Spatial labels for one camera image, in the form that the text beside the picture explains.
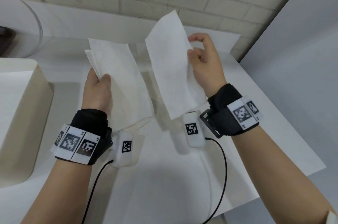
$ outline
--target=wire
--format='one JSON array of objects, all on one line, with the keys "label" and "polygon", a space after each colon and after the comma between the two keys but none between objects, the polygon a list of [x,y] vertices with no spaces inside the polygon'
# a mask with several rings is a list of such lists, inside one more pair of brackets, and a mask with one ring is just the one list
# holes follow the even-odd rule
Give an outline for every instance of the wire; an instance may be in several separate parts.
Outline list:
[{"label": "wire", "polygon": [[83,219],[82,219],[81,224],[84,224],[84,222],[85,222],[85,219],[86,219],[86,216],[87,216],[87,212],[88,212],[88,209],[89,209],[89,205],[90,205],[90,201],[92,200],[92,196],[93,196],[93,193],[94,193],[94,189],[95,189],[97,180],[99,179],[100,174],[101,174],[101,172],[104,170],[104,168],[105,168],[107,165],[111,164],[112,162],[114,162],[114,160],[111,160],[111,161],[107,162],[107,163],[101,168],[99,174],[97,175],[96,180],[95,180],[95,183],[94,183],[94,186],[93,186],[93,189],[92,189],[92,192],[90,193],[90,197],[89,197],[89,200],[88,200],[87,208],[86,208],[86,211],[84,212],[84,216],[83,216]]},{"label": "wire", "polygon": [[210,140],[210,141],[216,142],[217,145],[218,145],[218,146],[220,147],[220,149],[222,150],[223,157],[224,157],[224,162],[225,162],[225,164],[226,164],[226,178],[225,178],[225,180],[224,180],[224,186],[223,186],[223,192],[222,192],[222,195],[221,195],[221,199],[219,200],[216,209],[215,209],[214,212],[211,214],[211,216],[210,216],[205,222],[203,222],[202,224],[206,224],[207,222],[209,222],[209,220],[212,219],[212,217],[213,217],[213,216],[215,215],[215,213],[217,212],[219,206],[221,205],[221,202],[222,202],[222,199],[223,199],[223,195],[224,195],[224,191],[226,190],[226,180],[227,180],[227,178],[228,178],[228,165],[227,165],[227,163],[226,163],[226,154],[224,153],[224,150],[223,150],[222,146],[221,146],[216,140],[214,140],[214,139],[212,139],[212,138],[205,138],[205,139],[206,139],[206,140]]},{"label": "wire", "polygon": [[33,55],[34,53],[36,53],[38,51],[38,49],[41,46],[42,43],[42,38],[43,38],[43,30],[42,30],[42,25],[41,25],[41,21],[39,19],[39,17],[36,15],[36,13],[34,12],[34,10],[28,5],[26,4],[26,2],[24,0],[20,0],[27,8],[28,10],[33,14],[36,23],[39,27],[39,42],[37,43],[37,45],[30,51],[30,53],[27,56],[24,56],[23,58],[27,58],[30,57],[31,55]]}]

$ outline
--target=beige container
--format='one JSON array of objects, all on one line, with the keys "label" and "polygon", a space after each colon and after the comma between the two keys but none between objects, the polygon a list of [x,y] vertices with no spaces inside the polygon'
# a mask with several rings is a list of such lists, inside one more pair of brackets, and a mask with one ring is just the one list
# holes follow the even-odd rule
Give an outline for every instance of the beige container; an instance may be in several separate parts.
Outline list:
[{"label": "beige container", "polygon": [[31,175],[52,98],[35,60],[0,58],[0,188]]}]

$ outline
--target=white tissue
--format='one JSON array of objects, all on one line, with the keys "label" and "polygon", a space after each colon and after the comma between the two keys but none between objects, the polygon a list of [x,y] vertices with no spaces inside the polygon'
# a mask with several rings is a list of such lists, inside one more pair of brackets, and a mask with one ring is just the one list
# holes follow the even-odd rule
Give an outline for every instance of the white tissue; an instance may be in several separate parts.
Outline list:
[{"label": "white tissue", "polygon": [[108,118],[113,131],[128,128],[153,115],[144,80],[127,44],[89,39],[87,57],[99,79],[112,78],[113,105]]},{"label": "white tissue", "polygon": [[187,51],[192,47],[176,11],[158,21],[146,38],[146,45],[171,119],[206,103],[205,93],[188,62]]}]

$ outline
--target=person's left hand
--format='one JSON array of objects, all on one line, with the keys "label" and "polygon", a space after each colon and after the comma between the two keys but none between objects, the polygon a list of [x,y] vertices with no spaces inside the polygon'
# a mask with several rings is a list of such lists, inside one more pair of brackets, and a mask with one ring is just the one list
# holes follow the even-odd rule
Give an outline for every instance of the person's left hand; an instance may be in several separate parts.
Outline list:
[{"label": "person's left hand", "polygon": [[84,85],[82,107],[101,110],[109,115],[112,92],[111,92],[111,78],[108,74],[104,74],[101,81],[97,77],[93,68],[90,69],[86,84]]}]

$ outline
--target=forearm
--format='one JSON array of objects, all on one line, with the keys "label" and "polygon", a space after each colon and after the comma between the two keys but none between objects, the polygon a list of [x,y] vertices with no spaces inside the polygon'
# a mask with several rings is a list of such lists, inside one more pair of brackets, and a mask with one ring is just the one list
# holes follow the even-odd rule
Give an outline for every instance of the forearm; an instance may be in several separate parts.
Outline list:
[{"label": "forearm", "polygon": [[325,223],[332,206],[257,126],[233,137],[244,166],[264,205],[277,224]]},{"label": "forearm", "polygon": [[21,223],[81,223],[91,172],[91,166],[56,160]]}]

